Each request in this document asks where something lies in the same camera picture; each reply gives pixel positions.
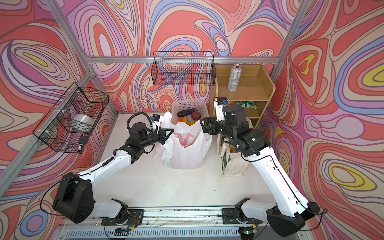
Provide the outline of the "cream canvas tote bag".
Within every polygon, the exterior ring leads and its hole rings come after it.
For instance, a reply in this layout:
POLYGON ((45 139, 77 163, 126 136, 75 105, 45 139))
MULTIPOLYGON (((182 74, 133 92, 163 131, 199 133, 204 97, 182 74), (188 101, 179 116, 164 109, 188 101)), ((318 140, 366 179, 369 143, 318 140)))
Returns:
POLYGON ((249 165, 249 162, 243 160, 241 152, 233 149, 231 145, 224 142, 224 138, 218 135, 217 153, 221 160, 222 177, 241 177, 249 165))

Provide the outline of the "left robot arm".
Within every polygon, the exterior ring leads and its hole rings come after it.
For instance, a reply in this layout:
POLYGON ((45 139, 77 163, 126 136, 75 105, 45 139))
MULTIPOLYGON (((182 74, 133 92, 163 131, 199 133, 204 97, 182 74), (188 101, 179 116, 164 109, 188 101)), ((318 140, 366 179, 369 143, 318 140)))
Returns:
POLYGON ((108 178, 146 154, 147 147, 166 143, 175 130, 162 128, 163 119, 163 116, 146 113, 135 113, 129 117, 129 138, 125 144, 94 167, 78 174, 64 175, 59 182, 53 209, 75 224, 88 218, 103 218, 116 225, 124 225, 130 217, 128 205, 118 199, 96 200, 94 191, 108 178))

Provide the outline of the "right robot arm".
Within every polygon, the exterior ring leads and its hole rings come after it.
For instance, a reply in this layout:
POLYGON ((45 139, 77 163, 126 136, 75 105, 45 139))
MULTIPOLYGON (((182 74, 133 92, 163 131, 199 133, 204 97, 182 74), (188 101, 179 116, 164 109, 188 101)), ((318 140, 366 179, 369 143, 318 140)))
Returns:
POLYGON ((293 184, 263 131, 249 127, 245 109, 226 98, 217 98, 214 107, 216 116, 201 121, 203 132, 219 135, 238 149, 242 159, 258 170, 276 201, 266 204, 244 198, 235 206, 239 217, 266 222, 279 236, 287 237, 321 215, 318 204, 308 201, 293 184))

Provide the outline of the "white plastic grocery bag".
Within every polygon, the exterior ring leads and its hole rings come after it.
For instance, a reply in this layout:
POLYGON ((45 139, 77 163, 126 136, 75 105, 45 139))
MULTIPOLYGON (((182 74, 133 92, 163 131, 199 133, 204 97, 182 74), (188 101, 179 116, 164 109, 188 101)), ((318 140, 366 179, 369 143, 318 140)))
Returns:
POLYGON ((171 169, 192 170, 201 167, 211 147, 212 136, 205 134, 200 121, 193 125, 179 122, 175 125, 173 115, 166 112, 161 116, 162 129, 174 129, 164 145, 155 147, 155 159, 171 169))

